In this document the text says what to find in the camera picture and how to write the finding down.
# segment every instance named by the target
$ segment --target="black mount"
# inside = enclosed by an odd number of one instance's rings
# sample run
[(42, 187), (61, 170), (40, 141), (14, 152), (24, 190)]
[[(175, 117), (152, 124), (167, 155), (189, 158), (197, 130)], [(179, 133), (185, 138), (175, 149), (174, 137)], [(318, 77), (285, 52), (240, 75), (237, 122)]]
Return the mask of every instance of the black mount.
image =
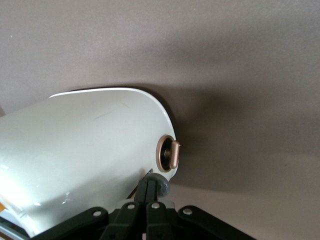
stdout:
[(254, 240), (196, 206), (178, 212), (158, 201), (156, 180), (139, 181), (134, 200), (119, 203), (111, 214), (90, 208), (31, 240)]

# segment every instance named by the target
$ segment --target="scratch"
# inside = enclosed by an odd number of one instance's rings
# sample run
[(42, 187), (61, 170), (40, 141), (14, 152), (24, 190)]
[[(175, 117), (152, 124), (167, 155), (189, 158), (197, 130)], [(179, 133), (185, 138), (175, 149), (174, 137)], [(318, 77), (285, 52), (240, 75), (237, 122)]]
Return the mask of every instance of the scratch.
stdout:
[(99, 119), (99, 118), (102, 118), (102, 117), (104, 117), (104, 116), (107, 116), (109, 113), (110, 113), (110, 112), (107, 112), (107, 113), (105, 113), (105, 114), (99, 115), (99, 116), (97, 116), (94, 120), (97, 120), (97, 119)]
[(125, 104), (125, 103), (123, 103), (123, 102), (121, 102), (123, 105), (125, 105), (128, 109), (130, 108), (127, 104)]

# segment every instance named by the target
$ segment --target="metal screw head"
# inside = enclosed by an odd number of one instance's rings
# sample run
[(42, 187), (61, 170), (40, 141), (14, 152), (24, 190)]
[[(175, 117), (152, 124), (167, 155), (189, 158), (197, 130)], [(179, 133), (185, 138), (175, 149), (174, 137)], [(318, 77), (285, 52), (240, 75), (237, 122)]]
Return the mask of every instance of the metal screw head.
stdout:
[(183, 209), (183, 213), (185, 215), (191, 215), (192, 214), (192, 210), (190, 208), (185, 208), (185, 209)]
[(99, 217), (101, 214), (102, 214), (101, 211), (95, 211), (92, 215), (93, 215), (94, 217)]
[(127, 208), (128, 208), (128, 209), (134, 209), (134, 208), (135, 208), (135, 205), (134, 205), (134, 204), (130, 204), (130, 205), (128, 205)]
[(160, 204), (157, 203), (157, 202), (155, 202), (155, 203), (152, 203), (151, 207), (152, 207), (153, 209), (158, 209), (158, 208), (160, 208)]

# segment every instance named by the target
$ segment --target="orange strip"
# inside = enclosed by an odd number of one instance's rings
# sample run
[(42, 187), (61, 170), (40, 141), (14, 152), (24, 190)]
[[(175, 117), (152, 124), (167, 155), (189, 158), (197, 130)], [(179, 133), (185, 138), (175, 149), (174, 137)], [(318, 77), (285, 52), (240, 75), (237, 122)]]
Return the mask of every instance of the orange strip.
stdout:
[(0, 212), (3, 211), (3, 210), (5, 210), (5, 209), (6, 209), (5, 206), (3, 206), (3, 205), (0, 203)]

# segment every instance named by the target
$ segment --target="white plastic shell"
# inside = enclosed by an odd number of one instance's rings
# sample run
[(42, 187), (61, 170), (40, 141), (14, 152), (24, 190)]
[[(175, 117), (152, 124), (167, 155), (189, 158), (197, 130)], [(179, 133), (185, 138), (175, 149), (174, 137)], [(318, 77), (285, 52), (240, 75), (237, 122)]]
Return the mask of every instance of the white plastic shell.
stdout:
[(112, 212), (175, 133), (164, 107), (133, 88), (60, 93), (0, 118), (0, 202), (33, 237), (91, 207)]

